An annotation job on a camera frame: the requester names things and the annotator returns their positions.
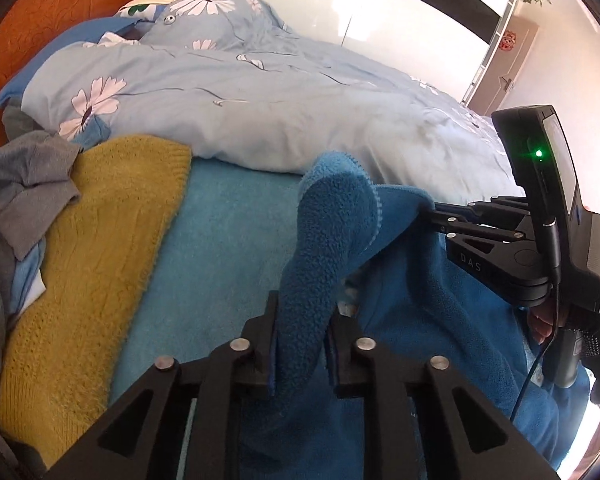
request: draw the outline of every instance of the metal screw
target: metal screw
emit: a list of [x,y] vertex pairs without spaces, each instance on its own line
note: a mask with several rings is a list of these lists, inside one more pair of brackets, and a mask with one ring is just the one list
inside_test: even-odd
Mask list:
[[248,349],[250,345],[251,345],[251,343],[249,342],[249,340],[245,339],[243,337],[234,339],[233,341],[231,341],[229,343],[229,346],[236,352],[243,352],[246,349]]
[[376,347],[376,342],[370,337],[361,337],[356,341],[356,346],[361,350],[373,350]]
[[154,366],[161,372],[166,372],[173,368],[175,362],[175,359],[170,355],[161,355],[160,357],[155,358]]
[[434,355],[429,362],[436,370],[446,370],[449,368],[449,359],[443,355]]

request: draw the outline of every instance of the door handle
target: door handle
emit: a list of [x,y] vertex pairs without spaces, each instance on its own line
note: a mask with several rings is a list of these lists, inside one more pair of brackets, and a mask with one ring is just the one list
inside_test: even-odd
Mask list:
[[505,91],[509,91],[510,86],[513,83],[513,79],[512,78],[505,78],[503,76],[500,76],[500,87]]

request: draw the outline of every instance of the door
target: door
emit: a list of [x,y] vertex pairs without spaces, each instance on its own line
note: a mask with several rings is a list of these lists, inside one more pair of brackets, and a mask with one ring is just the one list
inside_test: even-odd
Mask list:
[[482,81],[469,101],[471,110],[490,116],[498,109],[504,96],[512,88],[537,33],[536,23],[517,16],[511,17],[503,34],[506,39],[500,42]]

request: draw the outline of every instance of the red door decoration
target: red door decoration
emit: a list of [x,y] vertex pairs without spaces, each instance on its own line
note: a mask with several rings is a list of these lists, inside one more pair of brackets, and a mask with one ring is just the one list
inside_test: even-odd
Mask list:
[[513,50],[513,47],[515,46],[515,44],[516,44],[516,33],[511,32],[510,30],[506,30],[505,33],[502,35],[500,44],[498,45],[498,48],[500,50],[504,50],[505,52],[509,52],[509,51]]

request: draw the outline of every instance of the yellow sweater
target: yellow sweater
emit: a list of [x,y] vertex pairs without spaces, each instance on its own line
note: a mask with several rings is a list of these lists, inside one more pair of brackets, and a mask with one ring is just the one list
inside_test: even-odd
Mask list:
[[103,413],[114,366],[182,200],[190,149],[150,136],[78,156],[82,193],[46,234],[46,292],[8,340],[0,428],[51,466]]

